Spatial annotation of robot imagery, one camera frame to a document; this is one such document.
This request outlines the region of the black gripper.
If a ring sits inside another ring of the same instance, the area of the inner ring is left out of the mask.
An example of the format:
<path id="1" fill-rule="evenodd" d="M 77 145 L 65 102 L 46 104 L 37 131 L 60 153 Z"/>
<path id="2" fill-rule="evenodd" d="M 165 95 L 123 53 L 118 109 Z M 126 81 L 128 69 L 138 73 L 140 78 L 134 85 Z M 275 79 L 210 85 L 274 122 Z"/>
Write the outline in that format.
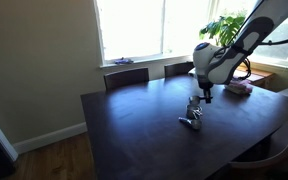
<path id="1" fill-rule="evenodd" d="M 200 82 L 199 87 L 203 90 L 205 102 L 207 104 L 211 103 L 212 96 L 211 96 L 211 88 L 213 87 L 213 84 L 211 82 Z"/>

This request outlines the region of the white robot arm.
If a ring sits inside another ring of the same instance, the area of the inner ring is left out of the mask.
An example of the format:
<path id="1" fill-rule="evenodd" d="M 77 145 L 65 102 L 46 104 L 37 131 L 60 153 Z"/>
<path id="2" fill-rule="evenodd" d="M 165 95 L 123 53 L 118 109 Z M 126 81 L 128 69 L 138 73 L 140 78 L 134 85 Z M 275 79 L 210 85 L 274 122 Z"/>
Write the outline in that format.
<path id="1" fill-rule="evenodd" d="M 210 103 L 212 86 L 229 84 L 236 68 L 287 18 L 288 0 L 257 0 L 231 45 L 198 44 L 193 64 L 202 99 Z"/>

